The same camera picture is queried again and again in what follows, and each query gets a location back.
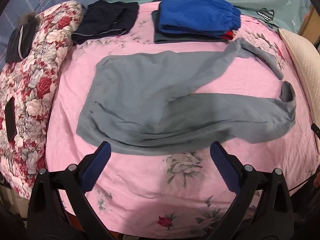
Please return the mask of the grey sweatpants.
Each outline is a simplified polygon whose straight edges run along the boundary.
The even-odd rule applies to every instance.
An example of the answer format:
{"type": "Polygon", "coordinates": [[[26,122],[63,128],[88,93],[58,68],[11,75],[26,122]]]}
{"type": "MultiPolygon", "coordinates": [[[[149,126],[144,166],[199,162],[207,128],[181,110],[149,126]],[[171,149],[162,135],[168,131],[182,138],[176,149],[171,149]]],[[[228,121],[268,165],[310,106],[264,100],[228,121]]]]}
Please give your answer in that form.
{"type": "Polygon", "coordinates": [[[167,155],[240,138],[256,144],[283,137],[295,124],[296,94],[283,81],[278,99],[197,90],[238,57],[260,58],[282,80],[274,56],[242,38],[224,51],[107,56],[81,110],[76,133],[116,153],[167,155]]]}

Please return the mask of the pink floral bed sheet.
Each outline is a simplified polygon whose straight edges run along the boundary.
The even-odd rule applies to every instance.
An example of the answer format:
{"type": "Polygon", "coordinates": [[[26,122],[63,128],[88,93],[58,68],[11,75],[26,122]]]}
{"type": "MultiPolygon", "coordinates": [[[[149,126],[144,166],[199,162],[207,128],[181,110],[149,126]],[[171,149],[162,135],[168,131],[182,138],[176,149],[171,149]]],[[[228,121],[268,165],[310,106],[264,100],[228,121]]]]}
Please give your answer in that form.
{"type": "MultiPolygon", "coordinates": [[[[154,44],[151,14],[157,3],[140,6],[135,26],[120,37],[88,41],[74,46],[61,67],[59,86],[47,132],[46,164],[49,171],[77,164],[95,147],[76,135],[78,118],[95,75],[97,63],[108,55],[160,53],[172,50],[219,51],[223,43],[154,44]]],[[[223,144],[230,154],[258,171],[284,172],[289,188],[309,178],[319,165],[310,110],[295,66],[280,36],[259,20],[242,16],[236,33],[273,54],[284,80],[295,89],[296,123],[284,137],[264,144],[233,139],[223,144]]],[[[113,153],[87,199],[112,231],[148,238],[187,238],[210,231],[234,199],[209,150],[144,157],[113,153]]]]}

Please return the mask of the black phone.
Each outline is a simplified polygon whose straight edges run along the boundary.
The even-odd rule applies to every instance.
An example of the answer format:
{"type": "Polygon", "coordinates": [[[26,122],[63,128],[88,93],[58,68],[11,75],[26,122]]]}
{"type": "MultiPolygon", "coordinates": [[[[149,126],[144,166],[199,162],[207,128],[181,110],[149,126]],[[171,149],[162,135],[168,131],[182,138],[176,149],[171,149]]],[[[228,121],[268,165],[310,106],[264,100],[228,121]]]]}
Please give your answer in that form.
{"type": "Polygon", "coordinates": [[[11,97],[5,106],[5,124],[8,142],[12,142],[17,134],[14,97],[11,97]]]}

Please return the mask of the red floral quilt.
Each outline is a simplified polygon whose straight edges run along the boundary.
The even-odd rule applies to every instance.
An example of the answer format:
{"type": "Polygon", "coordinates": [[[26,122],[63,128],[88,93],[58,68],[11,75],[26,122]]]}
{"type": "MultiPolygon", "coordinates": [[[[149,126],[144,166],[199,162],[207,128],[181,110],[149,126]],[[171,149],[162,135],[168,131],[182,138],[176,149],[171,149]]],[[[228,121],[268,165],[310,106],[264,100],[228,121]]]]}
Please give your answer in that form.
{"type": "Polygon", "coordinates": [[[39,25],[29,55],[21,62],[7,63],[1,71],[1,174],[22,198],[30,198],[37,173],[44,167],[60,68],[83,14],[81,3],[71,0],[36,15],[39,25]],[[5,106],[11,97],[17,134],[8,142],[5,106]]]}

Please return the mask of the cream quilted pillow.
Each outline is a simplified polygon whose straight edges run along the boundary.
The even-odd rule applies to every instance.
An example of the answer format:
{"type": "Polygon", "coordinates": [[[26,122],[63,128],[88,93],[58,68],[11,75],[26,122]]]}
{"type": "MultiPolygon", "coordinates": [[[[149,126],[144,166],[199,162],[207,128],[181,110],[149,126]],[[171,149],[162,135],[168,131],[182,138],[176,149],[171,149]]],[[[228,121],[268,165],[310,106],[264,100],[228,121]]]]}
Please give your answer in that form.
{"type": "Polygon", "coordinates": [[[295,64],[309,104],[312,122],[319,126],[319,53],[309,40],[298,34],[285,29],[279,29],[279,34],[295,64]]]}

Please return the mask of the dark fur-trimmed jacket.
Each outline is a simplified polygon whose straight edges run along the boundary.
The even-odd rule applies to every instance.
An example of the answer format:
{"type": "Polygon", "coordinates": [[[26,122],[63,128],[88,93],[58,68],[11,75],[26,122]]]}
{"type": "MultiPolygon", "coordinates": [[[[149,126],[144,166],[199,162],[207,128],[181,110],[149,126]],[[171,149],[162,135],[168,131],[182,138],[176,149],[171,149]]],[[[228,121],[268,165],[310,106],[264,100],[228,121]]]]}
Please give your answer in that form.
{"type": "Polygon", "coordinates": [[[12,32],[5,57],[6,63],[16,63],[24,60],[30,53],[32,42],[39,22],[34,12],[24,14],[12,32]]]}

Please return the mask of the red folded garment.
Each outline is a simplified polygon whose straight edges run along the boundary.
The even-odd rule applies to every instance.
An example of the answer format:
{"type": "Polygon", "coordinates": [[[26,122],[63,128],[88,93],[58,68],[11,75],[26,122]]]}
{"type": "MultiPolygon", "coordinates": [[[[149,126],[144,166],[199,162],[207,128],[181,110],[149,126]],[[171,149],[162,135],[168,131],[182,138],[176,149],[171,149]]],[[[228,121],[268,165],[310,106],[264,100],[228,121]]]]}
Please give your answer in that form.
{"type": "Polygon", "coordinates": [[[233,31],[229,30],[226,33],[224,33],[223,35],[221,35],[220,38],[224,39],[224,40],[232,40],[233,39],[233,34],[234,34],[233,31]]]}

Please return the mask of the wooden furniture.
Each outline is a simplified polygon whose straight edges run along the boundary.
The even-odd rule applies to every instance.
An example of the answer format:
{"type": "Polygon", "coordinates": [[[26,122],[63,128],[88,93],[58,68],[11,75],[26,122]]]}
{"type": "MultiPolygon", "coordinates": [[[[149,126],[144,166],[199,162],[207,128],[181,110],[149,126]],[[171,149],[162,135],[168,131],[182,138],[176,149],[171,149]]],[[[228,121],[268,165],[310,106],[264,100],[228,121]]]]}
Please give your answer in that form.
{"type": "Polygon", "coordinates": [[[306,14],[298,34],[309,40],[314,46],[319,44],[319,14],[312,5],[306,14]]]}

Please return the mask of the dark grey folded garment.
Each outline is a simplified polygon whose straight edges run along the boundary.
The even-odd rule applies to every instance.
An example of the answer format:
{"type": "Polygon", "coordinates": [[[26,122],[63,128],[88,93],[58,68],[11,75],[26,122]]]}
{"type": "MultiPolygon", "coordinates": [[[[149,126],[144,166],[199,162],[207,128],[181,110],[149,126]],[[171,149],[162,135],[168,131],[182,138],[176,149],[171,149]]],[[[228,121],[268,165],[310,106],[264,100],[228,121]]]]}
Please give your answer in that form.
{"type": "Polygon", "coordinates": [[[197,34],[167,34],[158,29],[159,11],[155,10],[151,13],[155,44],[180,43],[180,42],[227,42],[227,39],[220,37],[210,37],[197,34]]]}

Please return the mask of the navy folded pants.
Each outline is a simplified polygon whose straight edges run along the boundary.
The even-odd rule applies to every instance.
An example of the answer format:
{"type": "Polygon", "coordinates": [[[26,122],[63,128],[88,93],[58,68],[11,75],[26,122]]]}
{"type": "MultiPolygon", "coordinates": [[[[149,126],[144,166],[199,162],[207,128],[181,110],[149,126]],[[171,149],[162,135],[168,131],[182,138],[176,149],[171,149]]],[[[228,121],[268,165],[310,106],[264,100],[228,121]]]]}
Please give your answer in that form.
{"type": "Polygon", "coordinates": [[[108,3],[103,0],[88,5],[78,29],[72,33],[76,44],[110,36],[128,34],[139,12],[137,2],[108,3]]]}

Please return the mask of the blue folded pants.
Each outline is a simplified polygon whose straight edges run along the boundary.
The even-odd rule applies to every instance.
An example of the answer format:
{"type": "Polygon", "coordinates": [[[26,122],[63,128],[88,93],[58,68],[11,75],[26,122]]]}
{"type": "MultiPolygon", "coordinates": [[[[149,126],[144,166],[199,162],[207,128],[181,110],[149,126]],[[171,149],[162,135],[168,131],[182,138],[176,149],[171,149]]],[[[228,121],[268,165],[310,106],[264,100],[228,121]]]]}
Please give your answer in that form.
{"type": "Polygon", "coordinates": [[[221,36],[241,27],[241,11],[225,0],[161,0],[158,29],[169,34],[221,36]]]}

